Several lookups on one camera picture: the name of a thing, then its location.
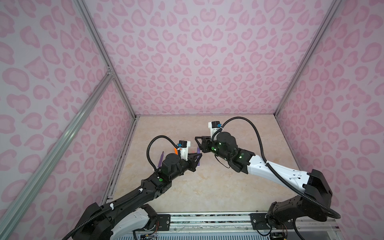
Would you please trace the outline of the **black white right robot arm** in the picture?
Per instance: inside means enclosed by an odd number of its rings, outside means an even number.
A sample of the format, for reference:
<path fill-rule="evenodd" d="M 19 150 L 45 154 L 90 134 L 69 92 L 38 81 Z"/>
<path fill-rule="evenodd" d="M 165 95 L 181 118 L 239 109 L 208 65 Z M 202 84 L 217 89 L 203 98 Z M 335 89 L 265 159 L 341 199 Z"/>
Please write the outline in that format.
<path fill-rule="evenodd" d="M 195 138 L 202 153 L 212 153 L 227 162 L 227 167 L 237 173 L 250 174 L 287 187 L 296 196 L 283 202 L 273 202 L 266 214 L 270 224 L 309 217 L 325 222 L 328 218 L 340 219 L 331 209 L 332 190 L 324 175 L 317 170 L 299 171 L 264 160 L 253 152 L 238 147 L 236 139 L 223 132 L 216 137 Z"/>

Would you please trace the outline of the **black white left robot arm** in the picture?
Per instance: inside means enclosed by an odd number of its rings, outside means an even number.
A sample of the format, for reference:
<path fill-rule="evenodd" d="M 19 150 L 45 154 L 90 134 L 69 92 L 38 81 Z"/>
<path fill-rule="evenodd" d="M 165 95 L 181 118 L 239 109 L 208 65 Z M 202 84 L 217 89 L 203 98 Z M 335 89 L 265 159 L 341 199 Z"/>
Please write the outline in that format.
<path fill-rule="evenodd" d="M 63 239 L 68 240 L 110 240 L 114 237 L 114 227 L 125 217 L 142 208 L 148 202 L 164 194 L 172 186 L 172 180 L 182 176 L 186 171 L 195 172 L 202 154 L 187 154 L 187 159 L 171 153 L 163 161 L 161 167 L 146 179 L 141 180 L 139 187 L 123 197 L 99 206 L 93 203 L 88 206 L 73 230 Z"/>

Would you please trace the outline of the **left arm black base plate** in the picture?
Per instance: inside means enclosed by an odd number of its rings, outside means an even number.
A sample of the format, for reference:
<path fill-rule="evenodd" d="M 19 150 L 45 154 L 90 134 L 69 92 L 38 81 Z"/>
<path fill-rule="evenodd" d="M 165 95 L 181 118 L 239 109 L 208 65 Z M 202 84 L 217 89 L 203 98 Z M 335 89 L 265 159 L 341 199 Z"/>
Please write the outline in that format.
<path fill-rule="evenodd" d="M 171 215 L 159 214 L 156 216 L 149 217 L 142 226 L 135 228 L 136 231 L 169 231 L 171 224 Z"/>

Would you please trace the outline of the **aluminium front rail frame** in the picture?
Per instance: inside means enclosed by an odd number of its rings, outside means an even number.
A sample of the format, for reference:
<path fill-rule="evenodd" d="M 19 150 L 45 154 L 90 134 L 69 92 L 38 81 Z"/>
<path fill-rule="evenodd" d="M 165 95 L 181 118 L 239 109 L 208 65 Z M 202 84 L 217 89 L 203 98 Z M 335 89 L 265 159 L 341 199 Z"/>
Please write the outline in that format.
<path fill-rule="evenodd" d="M 140 210 L 113 230 L 113 240 L 342 240 L 337 222 L 308 217 L 293 222 L 293 230 L 253 230 L 249 214 L 258 212 L 159 213 L 171 215 L 169 231 L 136 231 L 149 218 Z"/>

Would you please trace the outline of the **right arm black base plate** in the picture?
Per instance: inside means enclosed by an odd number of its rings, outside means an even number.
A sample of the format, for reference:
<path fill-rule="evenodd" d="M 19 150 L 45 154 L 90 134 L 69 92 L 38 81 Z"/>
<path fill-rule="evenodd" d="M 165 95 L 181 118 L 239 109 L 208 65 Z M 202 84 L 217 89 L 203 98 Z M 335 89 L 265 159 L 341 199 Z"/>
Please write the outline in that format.
<path fill-rule="evenodd" d="M 266 213 L 251 213 L 249 214 L 250 221 L 252 224 L 253 230 L 266 230 L 269 231 L 272 230 L 293 230 L 293 222 L 292 220 L 289 220 L 288 222 L 285 222 L 283 224 L 277 223 L 274 220 L 268 220 L 266 218 Z"/>

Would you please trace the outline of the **diagonal aluminium wall strut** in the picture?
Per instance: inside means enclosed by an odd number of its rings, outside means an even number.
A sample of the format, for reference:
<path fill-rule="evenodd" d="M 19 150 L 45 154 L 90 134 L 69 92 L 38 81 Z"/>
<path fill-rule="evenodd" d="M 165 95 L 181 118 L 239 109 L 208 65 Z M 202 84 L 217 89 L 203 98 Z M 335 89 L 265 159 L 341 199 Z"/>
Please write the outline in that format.
<path fill-rule="evenodd" d="M 49 153 L 43 159 L 35 173 L 27 181 L 17 198 L 12 202 L 6 213 L 1 219 L 1 239 L 7 240 L 14 232 L 15 228 L 24 217 L 31 203 L 34 201 L 41 188 L 53 172 L 59 160 L 72 143 L 73 139 L 89 117 L 90 113 L 98 103 L 104 91 L 113 80 L 114 74 L 109 73 L 104 76 L 102 81 L 95 88 L 76 116 L 70 122 L 59 140 L 54 144 Z"/>

